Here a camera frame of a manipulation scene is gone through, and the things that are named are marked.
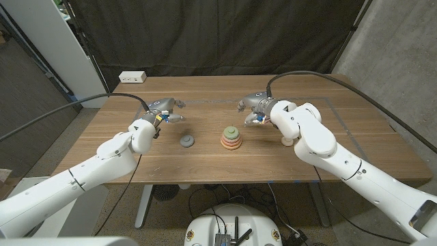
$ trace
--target white wall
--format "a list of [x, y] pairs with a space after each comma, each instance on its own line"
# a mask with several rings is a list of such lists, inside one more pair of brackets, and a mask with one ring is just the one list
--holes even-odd
[[[105, 93], [97, 72], [52, 0], [0, 0], [77, 99]], [[107, 98], [84, 102], [100, 108]]]
[[374, 0], [333, 73], [437, 145], [437, 1]]

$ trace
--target green ring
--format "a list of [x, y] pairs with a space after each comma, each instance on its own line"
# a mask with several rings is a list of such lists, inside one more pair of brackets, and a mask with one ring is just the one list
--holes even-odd
[[235, 126], [228, 126], [223, 131], [223, 134], [229, 140], [236, 139], [238, 136], [240, 136], [240, 133], [238, 132], [238, 129]]

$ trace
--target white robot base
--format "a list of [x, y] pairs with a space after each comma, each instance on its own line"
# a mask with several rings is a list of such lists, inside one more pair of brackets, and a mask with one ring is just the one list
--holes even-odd
[[206, 210], [190, 223], [184, 245], [276, 246], [282, 245], [282, 241], [277, 225], [261, 211], [242, 204], [221, 204]]

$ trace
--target black wire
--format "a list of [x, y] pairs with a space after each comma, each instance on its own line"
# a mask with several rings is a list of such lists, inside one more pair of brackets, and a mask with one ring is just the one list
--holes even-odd
[[97, 230], [97, 232], [94, 234], [94, 236], [97, 236], [97, 235], [100, 233], [100, 231], [103, 229], [103, 226], [107, 223], [109, 217], [112, 215], [112, 212], [115, 210], [115, 207], [118, 205], [118, 203], [119, 203], [120, 200], [122, 199], [123, 195], [125, 194], [126, 190], [128, 189], [128, 187], [129, 187], [129, 185], [130, 185], [130, 182], [131, 182], [132, 179], [134, 178], [135, 172], [137, 171], [137, 168], [138, 168], [138, 166], [139, 166], [139, 161], [141, 161], [141, 157], [142, 157], [142, 154], [139, 156], [137, 166], [135, 167], [135, 170], [134, 170], [134, 172], [132, 173], [132, 176], [130, 177], [129, 182], [128, 182], [128, 184], [126, 185], [126, 188], [124, 188], [122, 194], [121, 194], [120, 197], [118, 198], [118, 200], [117, 200], [117, 202], [115, 203], [114, 207], [111, 209], [111, 212], [109, 212], [108, 217], [103, 221], [102, 226], [100, 226], [100, 228]]
[[196, 219], [196, 218], [199, 218], [200, 216], [204, 216], [204, 215], [212, 215], [212, 216], [215, 216], [216, 219], [217, 219], [217, 217], [218, 217], [218, 218], [223, 222], [223, 225], [225, 226], [225, 234], [227, 233], [227, 231], [226, 231], [226, 223], [225, 223], [225, 221], [223, 220], [223, 218], [220, 217], [220, 215], [217, 215], [217, 214], [215, 214], [215, 213], [213, 213], [213, 214], [206, 213], [206, 214], [201, 214], [201, 215], [196, 216], [195, 219]]
[[[319, 171], [317, 170], [317, 168], [314, 167], [314, 170], [315, 170], [315, 172], [317, 173], [317, 176], [319, 177], [320, 183], [323, 183], [323, 182], [322, 182], [322, 178], [320, 178], [320, 174], [319, 174]], [[374, 233], [374, 232], [370, 232], [370, 231], [368, 231], [368, 230], [362, 229], [361, 227], [359, 227], [359, 226], [355, 225], [354, 223], [352, 223], [352, 221], [350, 221], [348, 218], [346, 218], [346, 216], [344, 216], [344, 215], [339, 211], [339, 209], [338, 209], [338, 208], [333, 204], [333, 201], [331, 201], [329, 197], [328, 197], [328, 200], [329, 200], [330, 204], [333, 206], [334, 210], [335, 210], [335, 211], [336, 211], [340, 216], [342, 216], [342, 217], [343, 217], [347, 222], [349, 222], [351, 225], [353, 225], [355, 228], [359, 229], [360, 231], [365, 232], [365, 233], [368, 233], [368, 234], [370, 234], [370, 235], [374, 235], [374, 236], [380, 237], [380, 238], [384, 238], [384, 239], [387, 239], [387, 240], [395, 241], [395, 242], [398, 242], [398, 243], [405, 243], [405, 244], [408, 244], [408, 245], [410, 244], [410, 243], [407, 242], [407, 241], [403, 241], [403, 240], [396, 239], [396, 238], [391, 238], [391, 237], [389, 237], [389, 236], [383, 236], [383, 235], [376, 234], [376, 233]]]
[[228, 194], [227, 200], [228, 200], [229, 202], [232, 202], [231, 199], [234, 199], [234, 198], [242, 198], [242, 199], [243, 199], [243, 204], [246, 203], [246, 198], [244, 198], [244, 196], [242, 196], [242, 195], [233, 195], [233, 194], [231, 193], [231, 191], [229, 191], [229, 189], [225, 187], [224, 184], [222, 184], [222, 185], [220, 185], [220, 186], [221, 186], [221, 187], [222, 187], [222, 188], [227, 192], [227, 194]]
[[80, 100], [78, 100], [76, 102], [68, 103], [67, 105], [64, 105], [62, 107], [54, 109], [54, 110], [52, 110], [52, 111], [50, 111], [48, 113], [45, 113], [45, 114], [41, 115], [40, 117], [35, 118], [35, 119], [29, 121], [28, 123], [18, 127], [17, 129], [15, 129], [15, 130], [5, 134], [4, 136], [0, 137], [0, 142], [5, 140], [5, 139], [7, 139], [8, 137], [18, 133], [19, 131], [26, 129], [27, 127], [31, 126], [32, 124], [34, 124], [36, 122], [39, 122], [40, 120], [46, 118], [47, 116], [50, 116], [50, 115], [52, 115], [52, 114], [54, 114], [54, 113], [56, 113], [58, 111], [61, 111], [62, 109], [66, 109], [68, 107], [71, 107], [71, 106], [74, 106], [74, 105], [77, 105], [77, 104], [80, 104], [80, 103], [83, 103], [83, 102], [86, 102], [86, 101], [89, 101], [89, 100], [93, 100], [93, 99], [96, 99], [96, 98], [105, 97], [105, 96], [127, 96], [127, 97], [130, 97], [130, 98], [135, 98], [135, 99], [137, 99], [137, 100], [139, 100], [141, 102], [141, 104], [143, 105], [144, 110], [146, 110], [146, 111], [149, 110], [149, 107], [147, 106], [147, 103], [145, 103], [145, 101], [143, 99], [141, 99], [141, 98], [139, 98], [138, 96], [135, 96], [135, 95], [131, 95], [131, 94], [127, 94], [127, 93], [105, 93], [105, 94], [99, 94], [99, 95], [90, 96], [90, 97], [87, 97], [87, 98], [84, 98], [84, 99], [80, 99]]
[[217, 214], [216, 211], [214, 210], [214, 207], [211, 207], [212, 212], [214, 212], [214, 214], [216, 215], [216, 221], [217, 221], [217, 227], [218, 227], [218, 233], [220, 234], [220, 225], [219, 225], [219, 220], [217, 219]]
[[[285, 218], [287, 219], [288, 224], [291, 225], [291, 223], [290, 223], [290, 219], [288, 218], [287, 213], [285, 212], [285, 210], [284, 210], [280, 205], [275, 204], [275, 202], [274, 202], [274, 198], [273, 198], [273, 195], [272, 195], [271, 193], [264, 192], [264, 191], [262, 191], [262, 190], [260, 190], [260, 189], [258, 189], [258, 188], [256, 188], [256, 187], [248, 188], [246, 184], [244, 184], [243, 187], [244, 187], [244, 188], [241, 188], [241, 189], [238, 190], [236, 193], [240, 193], [241, 190], [246, 191], [245, 199], [246, 199], [247, 202], [252, 202], [252, 203], [254, 203], [254, 204], [257, 204], [258, 206], [263, 206], [264, 208], [266, 208], [267, 211], [270, 213], [270, 218], [271, 218], [273, 221], [276, 219], [277, 216], [279, 216], [279, 214], [278, 214], [278, 212], [277, 212], [277, 210], [276, 210], [276, 205], [277, 205], [278, 208], [279, 208], [279, 210], [281, 210], [281, 212], [285, 215]], [[254, 191], [258, 191], [258, 192], [261, 193], [261, 202], [260, 202], [260, 201], [257, 201], [257, 200], [253, 197], [253, 195], [251, 194], [251, 191], [253, 191], [253, 190], [254, 190]], [[272, 206], [274, 206], [274, 208], [273, 208], [273, 211], [274, 211], [274, 212], [273, 212], [273, 213], [272, 213], [272, 211], [270, 210], [270, 207], [272, 207]]]
[[[195, 219], [195, 217], [193, 216], [193, 212], [192, 212], [192, 210], [191, 210], [191, 198], [192, 198], [192, 196], [193, 196], [194, 194], [196, 194], [197, 192], [202, 191], [202, 190], [206, 190], [206, 191], [208, 191], [208, 190], [205, 189], [205, 188], [197, 189], [197, 190], [195, 190], [194, 192], [192, 192], [191, 195], [190, 195], [190, 197], [188, 198], [188, 210], [190, 211], [191, 218], [193, 218], [193, 219]], [[219, 205], [220, 202], [219, 202], [219, 199], [217, 198], [216, 193], [214, 193], [214, 196], [215, 196], [215, 198], [216, 198], [217, 205]]]
[[434, 153], [437, 154], [437, 147], [433, 146], [430, 142], [428, 142], [428, 140], [426, 140], [424, 137], [422, 137], [422, 135], [418, 134], [413, 128], [411, 128], [410, 126], [408, 126], [405, 122], [403, 122], [401, 119], [399, 119], [396, 115], [392, 114], [389, 110], [387, 110], [386, 108], [384, 108], [382, 105], [380, 105], [379, 103], [377, 103], [375, 100], [373, 100], [372, 98], [370, 98], [368, 95], [362, 93], [360, 90], [356, 89], [355, 87], [339, 80], [333, 77], [330, 77], [328, 75], [325, 74], [321, 74], [318, 72], [313, 72], [313, 71], [292, 71], [292, 72], [284, 72], [283, 74], [278, 74], [277, 76], [273, 77], [268, 83], [267, 83], [267, 96], [269, 98], [272, 97], [272, 91], [270, 89], [270, 85], [273, 83], [273, 81], [287, 76], [287, 75], [291, 75], [291, 74], [312, 74], [315, 76], [319, 76], [325, 79], [328, 79], [332, 82], [335, 82], [339, 85], [342, 85], [346, 88], [348, 88], [349, 90], [357, 93], [359, 96], [361, 96], [362, 98], [364, 98], [365, 100], [367, 100], [369, 103], [373, 104], [375, 107], [377, 107], [379, 110], [381, 110], [383, 113], [387, 114], [390, 118], [392, 118], [393, 120], [396, 121], [396, 123], [398, 123], [399, 125], [401, 125], [402, 127], [404, 127], [409, 133], [411, 133], [413, 136], [415, 136], [419, 141], [422, 142], [422, 144], [425, 144], [429, 149], [431, 149]]

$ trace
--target table leg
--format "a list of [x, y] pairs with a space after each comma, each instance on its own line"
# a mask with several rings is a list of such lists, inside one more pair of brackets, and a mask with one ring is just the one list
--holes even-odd
[[308, 183], [311, 196], [313, 197], [315, 209], [319, 215], [320, 223], [323, 227], [329, 227], [330, 221], [328, 217], [328, 211], [323, 200], [322, 192], [320, 191], [319, 183]]
[[143, 195], [141, 196], [141, 201], [139, 202], [137, 218], [135, 219], [135, 228], [141, 229], [144, 226], [145, 218], [149, 212], [150, 201], [152, 200], [153, 185], [144, 185]]

